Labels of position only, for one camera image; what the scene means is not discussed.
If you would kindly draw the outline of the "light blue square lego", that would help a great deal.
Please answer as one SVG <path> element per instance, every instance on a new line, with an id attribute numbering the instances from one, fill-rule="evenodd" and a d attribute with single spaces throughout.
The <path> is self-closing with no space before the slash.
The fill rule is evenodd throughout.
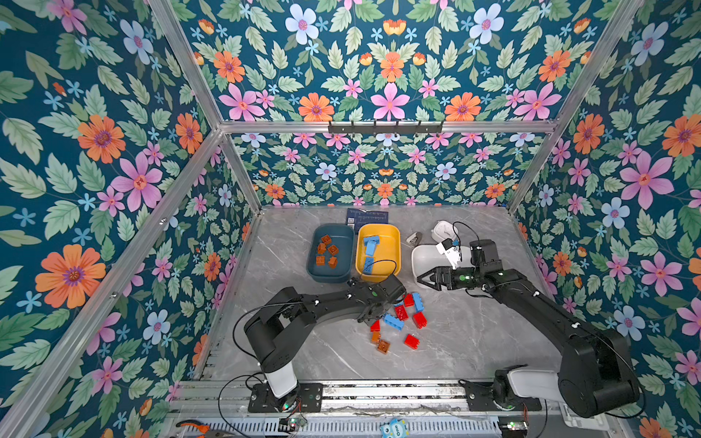
<path id="1" fill-rule="evenodd" d="M 367 255 L 367 257 L 374 257 L 376 248 L 377 244 L 370 242 L 367 246 L 365 246 L 365 255 Z"/>

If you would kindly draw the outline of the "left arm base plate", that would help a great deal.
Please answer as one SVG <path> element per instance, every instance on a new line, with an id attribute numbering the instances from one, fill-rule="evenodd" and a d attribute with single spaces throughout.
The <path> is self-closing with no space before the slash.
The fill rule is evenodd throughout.
<path id="1" fill-rule="evenodd" d="M 270 386 L 258 383 L 253 387 L 248 412 L 252 414 L 293 414 L 294 412 L 320 412 L 324 385 L 321 383 L 299 383 L 289 394 L 276 397 Z"/>

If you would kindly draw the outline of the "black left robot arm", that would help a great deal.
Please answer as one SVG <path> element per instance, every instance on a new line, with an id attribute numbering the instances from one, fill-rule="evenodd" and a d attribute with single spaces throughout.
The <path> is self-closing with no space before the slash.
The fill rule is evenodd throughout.
<path id="1" fill-rule="evenodd" d="M 379 282 L 350 280 L 345 288 L 322 294 L 301 294 L 282 288 L 244 325 L 244 334 L 268 388 L 279 401 L 299 392 L 292 361 L 315 328 L 342 320 L 372 326 L 405 296 L 395 276 Z"/>

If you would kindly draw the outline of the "light blue long lego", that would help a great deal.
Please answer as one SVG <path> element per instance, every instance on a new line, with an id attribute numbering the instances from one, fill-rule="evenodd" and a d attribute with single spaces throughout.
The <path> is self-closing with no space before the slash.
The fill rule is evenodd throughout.
<path id="1" fill-rule="evenodd" d="M 363 239 L 363 244 L 368 245 L 370 243 L 377 244 L 379 242 L 379 237 L 376 235 L 375 237 L 365 237 Z"/>

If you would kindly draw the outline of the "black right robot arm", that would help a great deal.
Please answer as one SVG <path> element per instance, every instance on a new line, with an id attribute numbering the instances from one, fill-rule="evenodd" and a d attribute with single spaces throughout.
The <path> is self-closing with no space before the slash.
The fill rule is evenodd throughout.
<path id="1" fill-rule="evenodd" d="M 642 397 L 624 336 L 574 317 L 517 270 L 484 274 L 477 268 L 438 266 L 416 281 L 435 290 L 480 289 L 529 321 L 562 356 L 553 399 L 565 403 L 578 416 L 604 414 Z"/>

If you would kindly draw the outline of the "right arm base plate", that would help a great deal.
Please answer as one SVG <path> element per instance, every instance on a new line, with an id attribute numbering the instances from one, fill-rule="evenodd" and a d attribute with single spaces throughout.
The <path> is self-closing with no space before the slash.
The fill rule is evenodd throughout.
<path id="1" fill-rule="evenodd" d="M 501 381 L 459 380 L 458 384 L 465 390 L 471 412 L 519 410 L 540 412 L 543 410 L 539 399 L 516 396 L 511 388 Z"/>

